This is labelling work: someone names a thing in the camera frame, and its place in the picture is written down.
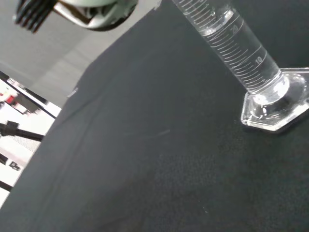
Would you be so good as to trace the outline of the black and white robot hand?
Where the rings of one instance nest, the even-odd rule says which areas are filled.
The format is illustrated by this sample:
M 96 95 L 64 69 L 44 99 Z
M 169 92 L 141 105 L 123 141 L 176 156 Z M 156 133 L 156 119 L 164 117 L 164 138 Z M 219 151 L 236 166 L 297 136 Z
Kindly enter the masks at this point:
M 106 32 L 123 24 L 134 12 L 138 0 L 20 0 L 14 23 L 36 33 L 54 12 L 90 31 Z

